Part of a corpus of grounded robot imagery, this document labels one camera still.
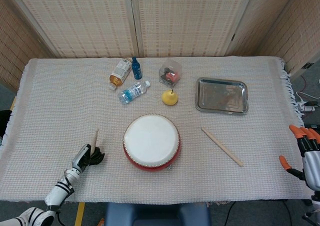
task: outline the white woven tablecloth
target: white woven tablecloth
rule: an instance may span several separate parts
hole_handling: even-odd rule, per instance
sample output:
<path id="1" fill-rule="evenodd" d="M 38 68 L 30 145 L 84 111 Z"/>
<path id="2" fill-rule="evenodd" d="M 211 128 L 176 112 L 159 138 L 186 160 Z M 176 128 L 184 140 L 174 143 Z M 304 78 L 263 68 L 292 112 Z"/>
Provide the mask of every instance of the white woven tablecloth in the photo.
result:
<path id="1" fill-rule="evenodd" d="M 132 72 L 115 92 L 108 78 L 119 58 L 32 59 L 26 66 L 7 135 L 0 147 L 0 200 L 43 200 L 70 168 L 99 127 L 97 147 L 106 153 L 88 167 L 69 200 L 173 204 L 201 201 L 308 198 L 304 182 L 285 172 L 278 156 L 302 168 L 289 124 L 301 120 L 291 103 L 284 63 L 277 57 L 177 57 L 183 66 L 175 106 L 162 103 L 159 82 L 166 58 L 141 58 L 147 93 L 127 105 L 117 94 L 133 82 Z M 242 81 L 248 88 L 245 116 L 200 112 L 196 80 Z M 144 114 L 161 114 L 178 128 L 182 149 L 172 168 L 147 172 L 123 152 L 127 126 Z M 243 162 L 239 167 L 202 131 L 207 128 Z"/>

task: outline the black chair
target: black chair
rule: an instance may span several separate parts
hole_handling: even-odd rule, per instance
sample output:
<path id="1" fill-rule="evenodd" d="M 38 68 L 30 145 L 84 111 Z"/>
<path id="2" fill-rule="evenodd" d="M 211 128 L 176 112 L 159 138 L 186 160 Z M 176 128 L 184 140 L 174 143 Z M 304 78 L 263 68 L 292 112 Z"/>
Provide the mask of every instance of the black chair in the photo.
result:
<path id="1" fill-rule="evenodd" d="M 107 203 L 105 226 L 211 226 L 205 202 L 172 205 Z"/>
<path id="2" fill-rule="evenodd" d="M 6 128 L 10 119 L 10 115 L 11 115 L 11 110 L 0 111 L 0 137 L 1 138 L 3 138 L 3 136 L 6 133 Z"/>

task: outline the bottle label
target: bottle label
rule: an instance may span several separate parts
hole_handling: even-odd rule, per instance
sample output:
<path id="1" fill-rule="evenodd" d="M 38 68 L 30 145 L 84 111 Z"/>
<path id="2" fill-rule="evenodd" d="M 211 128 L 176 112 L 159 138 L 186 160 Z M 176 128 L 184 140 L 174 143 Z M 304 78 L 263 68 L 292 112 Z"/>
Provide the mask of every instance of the bottle label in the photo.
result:
<path id="1" fill-rule="evenodd" d="M 111 75 L 119 78 L 122 82 L 126 79 L 128 74 L 131 70 L 131 62 L 126 59 L 122 59 L 117 66 L 115 67 L 114 71 Z"/>
<path id="2" fill-rule="evenodd" d="M 132 97 L 132 99 L 138 97 L 139 95 L 141 95 L 141 87 L 138 87 L 137 84 L 135 84 L 134 86 L 128 88 L 128 91 L 130 92 L 130 95 Z"/>
<path id="3" fill-rule="evenodd" d="M 142 78 L 141 68 L 134 69 L 133 75 L 136 80 L 140 80 Z"/>

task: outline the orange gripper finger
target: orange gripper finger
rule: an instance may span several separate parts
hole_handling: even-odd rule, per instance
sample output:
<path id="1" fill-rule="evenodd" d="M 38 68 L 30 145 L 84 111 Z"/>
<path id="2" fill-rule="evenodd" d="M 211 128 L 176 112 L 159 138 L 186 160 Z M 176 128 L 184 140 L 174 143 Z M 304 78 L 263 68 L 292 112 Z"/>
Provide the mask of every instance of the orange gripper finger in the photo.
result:
<path id="1" fill-rule="evenodd" d="M 313 134 L 318 144 L 320 144 L 320 135 L 312 128 L 308 129 Z"/>
<path id="2" fill-rule="evenodd" d="M 292 167 L 288 164 L 286 158 L 283 155 L 279 156 L 279 160 L 284 170 L 292 169 Z"/>
<path id="3" fill-rule="evenodd" d="M 305 127 L 300 127 L 300 129 L 306 134 L 306 137 L 308 138 L 308 140 L 315 140 L 316 139 L 314 134 L 312 132 L 310 132 L 309 129 L 307 129 Z"/>
<path id="4" fill-rule="evenodd" d="M 306 135 L 305 132 L 303 132 L 301 129 L 299 129 L 298 127 L 294 126 L 293 124 L 289 125 L 289 129 L 294 134 L 296 139 L 301 139 Z"/>

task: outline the metal tray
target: metal tray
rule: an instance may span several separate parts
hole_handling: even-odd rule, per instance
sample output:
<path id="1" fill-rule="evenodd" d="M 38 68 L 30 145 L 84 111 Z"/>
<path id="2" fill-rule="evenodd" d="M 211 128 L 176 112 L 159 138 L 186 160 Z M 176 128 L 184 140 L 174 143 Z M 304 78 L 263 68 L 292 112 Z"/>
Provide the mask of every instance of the metal tray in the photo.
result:
<path id="1" fill-rule="evenodd" d="M 240 116 L 248 112 L 248 88 L 244 82 L 200 77 L 195 97 L 195 107 L 202 112 Z"/>

